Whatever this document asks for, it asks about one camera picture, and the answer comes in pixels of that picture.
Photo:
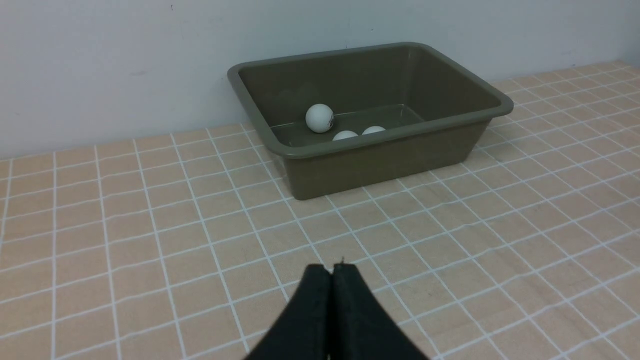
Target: ping pong ball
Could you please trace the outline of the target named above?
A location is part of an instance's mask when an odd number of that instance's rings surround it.
[[[365,131],[363,131],[362,134],[363,135],[373,134],[373,133],[377,133],[379,131],[384,131],[384,130],[385,128],[382,126],[371,126],[371,127],[368,127]]]
[[[354,136],[358,136],[358,134],[356,134],[356,133],[354,133],[353,131],[350,131],[350,130],[343,130],[343,131],[337,133],[333,137],[333,141],[342,140],[342,139],[348,139],[348,138],[352,138]]]
[[[315,104],[305,115],[307,126],[315,133],[325,133],[333,126],[333,110],[325,104]]]

